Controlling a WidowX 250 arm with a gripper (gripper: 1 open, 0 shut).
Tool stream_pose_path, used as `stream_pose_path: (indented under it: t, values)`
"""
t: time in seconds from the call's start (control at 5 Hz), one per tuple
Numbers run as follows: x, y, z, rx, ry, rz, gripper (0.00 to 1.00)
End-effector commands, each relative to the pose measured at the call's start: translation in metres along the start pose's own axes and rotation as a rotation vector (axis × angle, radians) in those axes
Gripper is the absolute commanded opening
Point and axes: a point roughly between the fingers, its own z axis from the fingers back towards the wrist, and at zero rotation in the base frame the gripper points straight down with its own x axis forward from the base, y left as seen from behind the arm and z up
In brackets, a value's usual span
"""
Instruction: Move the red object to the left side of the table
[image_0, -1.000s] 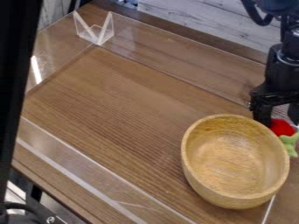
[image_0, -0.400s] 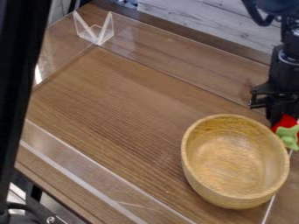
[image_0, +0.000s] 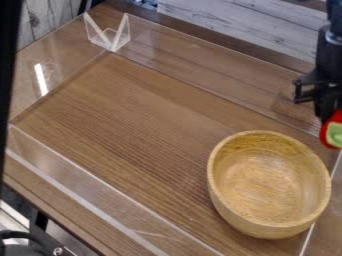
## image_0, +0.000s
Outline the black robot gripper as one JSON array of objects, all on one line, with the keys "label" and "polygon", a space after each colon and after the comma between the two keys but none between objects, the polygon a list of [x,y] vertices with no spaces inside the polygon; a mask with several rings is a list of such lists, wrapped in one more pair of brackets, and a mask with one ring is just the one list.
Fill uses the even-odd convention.
[{"label": "black robot gripper", "polygon": [[315,67],[293,84],[294,103],[313,101],[315,115],[325,123],[342,106],[342,36],[329,25],[318,33]]}]

